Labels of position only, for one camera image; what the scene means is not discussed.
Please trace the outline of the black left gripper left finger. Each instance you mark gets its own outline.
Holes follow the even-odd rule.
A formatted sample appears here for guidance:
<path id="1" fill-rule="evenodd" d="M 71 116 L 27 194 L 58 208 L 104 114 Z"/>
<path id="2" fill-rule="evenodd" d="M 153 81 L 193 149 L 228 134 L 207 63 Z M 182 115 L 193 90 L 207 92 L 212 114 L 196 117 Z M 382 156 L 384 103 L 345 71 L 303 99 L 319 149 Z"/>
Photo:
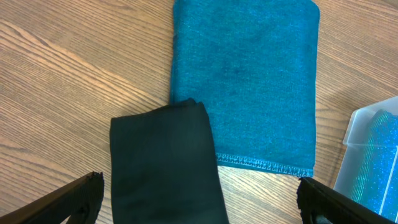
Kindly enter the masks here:
<path id="1" fill-rule="evenodd" d="M 104 197 L 103 173 L 90 172 L 1 217 L 1 223 L 95 223 Z"/>

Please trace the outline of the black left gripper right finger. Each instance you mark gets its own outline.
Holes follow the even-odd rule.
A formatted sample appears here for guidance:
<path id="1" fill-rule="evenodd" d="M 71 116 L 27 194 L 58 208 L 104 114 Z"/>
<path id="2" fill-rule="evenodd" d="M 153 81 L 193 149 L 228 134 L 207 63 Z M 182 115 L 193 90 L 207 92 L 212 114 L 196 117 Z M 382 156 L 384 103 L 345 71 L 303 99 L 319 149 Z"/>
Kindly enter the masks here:
<path id="1" fill-rule="evenodd" d="M 303 224 L 394 224 L 311 177 L 299 181 L 297 205 Z"/>

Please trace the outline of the sparkly blue green garment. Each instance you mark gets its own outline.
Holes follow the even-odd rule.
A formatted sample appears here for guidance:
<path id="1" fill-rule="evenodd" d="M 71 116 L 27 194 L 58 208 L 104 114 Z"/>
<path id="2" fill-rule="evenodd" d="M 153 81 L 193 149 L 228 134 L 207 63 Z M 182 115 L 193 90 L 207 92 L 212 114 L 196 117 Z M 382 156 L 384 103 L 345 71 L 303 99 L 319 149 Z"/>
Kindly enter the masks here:
<path id="1" fill-rule="evenodd" d="M 397 222 L 397 116 L 379 110 L 370 120 L 351 199 Z"/>

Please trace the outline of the clear plastic storage bin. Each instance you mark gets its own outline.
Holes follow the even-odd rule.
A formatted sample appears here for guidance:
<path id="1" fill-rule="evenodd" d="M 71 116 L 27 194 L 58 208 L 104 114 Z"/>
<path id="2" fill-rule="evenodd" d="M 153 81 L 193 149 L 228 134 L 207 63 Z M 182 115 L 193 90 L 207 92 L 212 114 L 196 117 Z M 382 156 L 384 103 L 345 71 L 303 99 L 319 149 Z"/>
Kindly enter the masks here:
<path id="1" fill-rule="evenodd" d="M 345 156 L 335 182 L 334 190 L 351 199 L 354 178 L 359 171 L 365 142 L 366 128 L 372 117 L 386 110 L 397 116 L 397 97 L 389 98 L 353 112 L 343 140 Z"/>

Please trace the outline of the black cloth left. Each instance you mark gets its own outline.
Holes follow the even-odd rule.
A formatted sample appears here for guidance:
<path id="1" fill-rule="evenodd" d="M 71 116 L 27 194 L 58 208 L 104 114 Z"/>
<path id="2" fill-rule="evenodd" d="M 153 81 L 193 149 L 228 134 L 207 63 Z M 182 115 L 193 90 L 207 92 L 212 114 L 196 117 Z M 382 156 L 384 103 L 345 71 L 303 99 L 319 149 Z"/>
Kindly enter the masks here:
<path id="1" fill-rule="evenodd" d="M 202 103 L 113 118 L 109 143 L 115 223 L 228 222 Z"/>

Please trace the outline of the folded blue towel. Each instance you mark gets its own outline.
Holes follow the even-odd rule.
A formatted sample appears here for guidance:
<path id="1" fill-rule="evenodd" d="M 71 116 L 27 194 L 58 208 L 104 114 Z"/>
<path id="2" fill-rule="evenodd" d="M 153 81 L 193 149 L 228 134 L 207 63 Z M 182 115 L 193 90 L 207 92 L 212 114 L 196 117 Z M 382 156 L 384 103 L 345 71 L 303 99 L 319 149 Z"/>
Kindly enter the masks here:
<path id="1" fill-rule="evenodd" d="M 320 10 L 312 0 L 176 0 L 173 103 L 208 113 L 221 166 L 311 177 Z"/>

